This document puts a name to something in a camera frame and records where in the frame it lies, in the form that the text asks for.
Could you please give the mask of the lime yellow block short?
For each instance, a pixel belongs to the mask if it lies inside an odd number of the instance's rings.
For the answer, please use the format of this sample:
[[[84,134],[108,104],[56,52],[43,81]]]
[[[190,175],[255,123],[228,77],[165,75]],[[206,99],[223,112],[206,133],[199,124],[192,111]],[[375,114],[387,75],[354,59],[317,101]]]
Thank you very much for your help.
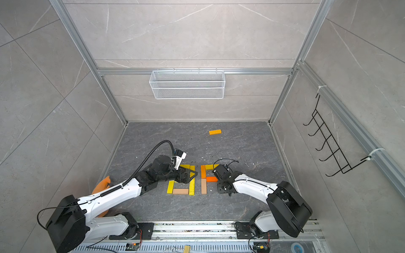
[[[191,179],[194,179],[194,178],[196,177],[196,174],[195,174],[195,171],[196,171],[196,170],[195,170],[195,166],[190,166],[190,170],[193,171],[193,172],[190,173],[190,178],[191,178]]]

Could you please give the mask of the orange block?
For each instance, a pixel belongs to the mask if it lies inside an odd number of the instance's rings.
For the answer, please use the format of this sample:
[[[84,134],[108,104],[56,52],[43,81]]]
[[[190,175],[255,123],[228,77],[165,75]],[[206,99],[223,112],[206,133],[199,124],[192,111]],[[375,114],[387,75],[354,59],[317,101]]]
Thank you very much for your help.
[[[216,177],[207,177],[207,178],[206,178],[206,181],[207,181],[207,182],[217,182],[218,179],[217,179]]]
[[[201,171],[201,179],[206,179],[206,166],[202,165],[200,167],[200,171]]]

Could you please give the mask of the tan wooden block angled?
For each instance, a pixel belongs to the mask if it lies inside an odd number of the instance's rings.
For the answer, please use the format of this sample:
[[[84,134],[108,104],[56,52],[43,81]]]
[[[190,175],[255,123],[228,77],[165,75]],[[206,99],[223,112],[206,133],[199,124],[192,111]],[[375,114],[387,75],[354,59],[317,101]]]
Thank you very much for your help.
[[[201,179],[201,194],[207,194],[207,180],[205,178]]]

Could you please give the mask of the yellow block angled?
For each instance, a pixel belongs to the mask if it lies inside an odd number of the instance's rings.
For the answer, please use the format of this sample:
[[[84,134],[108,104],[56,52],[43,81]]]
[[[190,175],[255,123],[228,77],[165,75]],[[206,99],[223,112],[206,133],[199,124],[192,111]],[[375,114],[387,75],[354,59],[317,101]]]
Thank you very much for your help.
[[[205,165],[206,170],[214,170],[216,167],[218,167],[218,164],[208,164]]]

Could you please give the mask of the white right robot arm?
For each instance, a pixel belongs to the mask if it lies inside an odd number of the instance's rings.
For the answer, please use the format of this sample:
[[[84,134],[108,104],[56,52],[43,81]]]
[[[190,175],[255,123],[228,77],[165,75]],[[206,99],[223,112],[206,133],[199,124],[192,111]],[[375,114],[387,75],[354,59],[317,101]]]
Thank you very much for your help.
[[[282,230],[296,238],[304,232],[313,210],[296,189],[287,181],[278,184],[253,179],[239,171],[232,172],[227,165],[219,164],[213,170],[220,194],[245,194],[269,206],[269,211],[259,211],[247,225],[253,236]]]

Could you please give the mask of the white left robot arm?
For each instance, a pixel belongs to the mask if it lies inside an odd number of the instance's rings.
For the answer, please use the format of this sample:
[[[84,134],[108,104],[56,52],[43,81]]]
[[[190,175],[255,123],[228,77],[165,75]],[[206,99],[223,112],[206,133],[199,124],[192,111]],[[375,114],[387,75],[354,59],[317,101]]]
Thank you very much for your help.
[[[87,239],[123,235],[135,223],[134,219],[119,215],[110,222],[100,215],[155,189],[161,181],[190,183],[198,173],[181,166],[184,158],[185,155],[177,156],[173,162],[169,156],[160,155],[153,163],[116,186],[85,197],[69,195],[63,198],[45,225],[56,252],[68,253]]]

